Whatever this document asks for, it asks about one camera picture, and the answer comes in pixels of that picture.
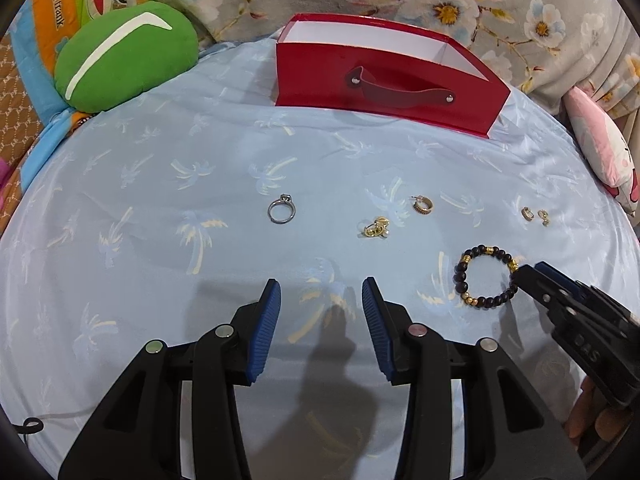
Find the right hand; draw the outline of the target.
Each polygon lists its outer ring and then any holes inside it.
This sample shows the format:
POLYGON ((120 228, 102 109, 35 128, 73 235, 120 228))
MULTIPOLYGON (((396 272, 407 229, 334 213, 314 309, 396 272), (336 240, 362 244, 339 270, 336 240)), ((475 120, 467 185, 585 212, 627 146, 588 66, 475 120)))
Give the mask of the right hand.
POLYGON ((612 442, 631 422, 630 406, 611 408, 606 402, 601 402, 599 394, 594 381, 585 377, 580 384, 579 396, 564 424, 564 431, 574 448, 579 448, 589 428, 596 430, 601 440, 612 442))

